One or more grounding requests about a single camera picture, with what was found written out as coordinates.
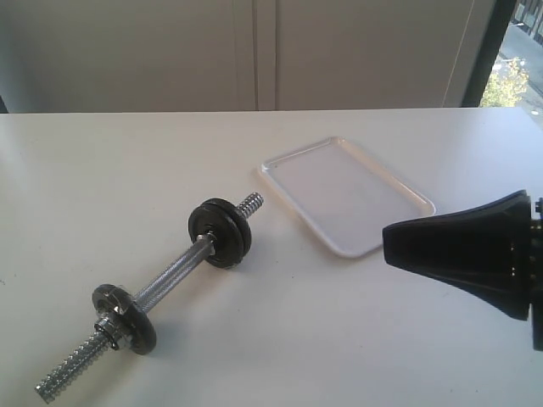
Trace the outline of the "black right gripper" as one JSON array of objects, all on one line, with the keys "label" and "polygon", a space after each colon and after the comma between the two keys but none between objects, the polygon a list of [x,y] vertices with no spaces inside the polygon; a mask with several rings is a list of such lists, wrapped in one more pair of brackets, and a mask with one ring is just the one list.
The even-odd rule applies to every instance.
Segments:
[{"label": "black right gripper", "polygon": [[459,288],[513,319],[529,317],[533,349],[542,351],[542,198],[520,190],[388,225],[382,237],[388,265]]}]

